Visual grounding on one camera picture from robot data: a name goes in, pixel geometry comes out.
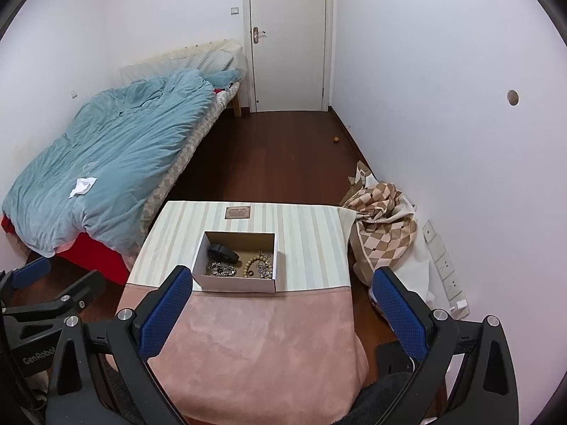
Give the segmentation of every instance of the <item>door frame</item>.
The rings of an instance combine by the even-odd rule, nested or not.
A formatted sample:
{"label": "door frame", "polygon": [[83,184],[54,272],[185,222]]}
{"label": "door frame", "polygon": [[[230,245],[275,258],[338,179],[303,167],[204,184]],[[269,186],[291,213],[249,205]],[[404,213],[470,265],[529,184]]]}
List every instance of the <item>door frame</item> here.
{"label": "door frame", "polygon": [[[254,60],[252,57],[252,18],[250,0],[242,0],[243,20],[245,25],[245,53],[248,62],[248,96],[250,112],[256,112],[256,87],[254,86]],[[333,55],[333,0],[325,0],[325,58],[323,63],[321,111],[329,109],[331,95],[331,64]]]}

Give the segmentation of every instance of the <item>jewelry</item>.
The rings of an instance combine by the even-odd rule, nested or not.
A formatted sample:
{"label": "jewelry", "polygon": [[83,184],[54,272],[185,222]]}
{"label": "jewelry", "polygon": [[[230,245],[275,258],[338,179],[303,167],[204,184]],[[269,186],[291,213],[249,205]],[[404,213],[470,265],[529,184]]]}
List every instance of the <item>jewelry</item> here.
{"label": "jewelry", "polygon": [[252,264],[258,263],[258,265],[256,265],[256,270],[260,275],[260,278],[271,279],[273,274],[273,267],[271,266],[269,259],[270,257],[268,254],[265,254],[262,251],[260,251],[258,255],[255,255],[248,262],[246,262],[244,269],[245,277],[254,276],[254,272],[250,269],[250,266]]}
{"label": "jewelry", "polygon": [[222,262],[211,262],[207,270],[215,277],[233,277],[236,275],[236,268],[232,265]]}

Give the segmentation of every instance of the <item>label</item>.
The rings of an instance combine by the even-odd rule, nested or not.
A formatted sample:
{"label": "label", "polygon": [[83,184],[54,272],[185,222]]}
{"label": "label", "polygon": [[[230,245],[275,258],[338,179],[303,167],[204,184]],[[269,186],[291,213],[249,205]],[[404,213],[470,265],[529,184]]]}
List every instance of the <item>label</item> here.
{"label": "label", "polygon": [[44,350],[39,353],[36,353],[29,358],[23,358],[24,364],[32,364],[40,359],[47,358],[48,356],[53,356],[55,354],[55,347],[51,347],[49,350]]}
{"label": "label", "polygon": [[233,206],[226,208],[225,219],[249,219],[250,206]]}

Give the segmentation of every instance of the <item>electrical outlet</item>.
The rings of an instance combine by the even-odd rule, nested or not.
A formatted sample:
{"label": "electrical outlet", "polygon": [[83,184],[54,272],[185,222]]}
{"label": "electrical outlet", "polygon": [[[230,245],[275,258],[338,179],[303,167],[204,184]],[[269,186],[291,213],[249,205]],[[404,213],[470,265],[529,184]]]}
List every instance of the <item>electrical outlet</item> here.
{"label": "electrical outlet", "polygon": [[435,238],[433,238],[432,241],[427,245],[427,247],[429,248],[433,262],[441,259],[441,256],[446,251],[445,245],[443,244],[443,240],[441,239],[440,235],[436,235]]}
{"label": "electrical outlet", "polygon": [[422,228],[422,230],[423,230],[423,236],[425,237],[425,242],[427,243],[430,243],[431,240],[435,238],[435,235],[437,234],[430,220],[427,221],[427,223]]}
{"label": "electrical outlet", "polygon": [[455,267],[451,262],[451,258],[449,257],[449,253],[445,252],[441,258],[436,261],[435,267],[437,267],[437,271],[439,272],[439,276],[441,277],[441,281],[447,278],[451,273],[455,271]]}
{"label": "electrical outlet", "polygon": [[460,294],[461,288],[454,273],[443,280],[443,288],[448,300],[452,300]]}

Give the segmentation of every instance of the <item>open box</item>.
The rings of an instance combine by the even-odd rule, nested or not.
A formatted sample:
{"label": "open box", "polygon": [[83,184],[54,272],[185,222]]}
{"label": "open box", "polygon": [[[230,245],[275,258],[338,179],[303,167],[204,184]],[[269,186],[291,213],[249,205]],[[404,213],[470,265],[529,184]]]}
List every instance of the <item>open box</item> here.
{"label": "open box", "polygon": [[[207,250],[211,244],[222,244],[239,255],[233,277],[215,277],[207,274],[210,261]],[[203,291],[212,292],[276,292],[277,236],[275,233],[203,232],[191,271]],[[271,254],[271,279],[245,277],[246,263],[259,251]]]}

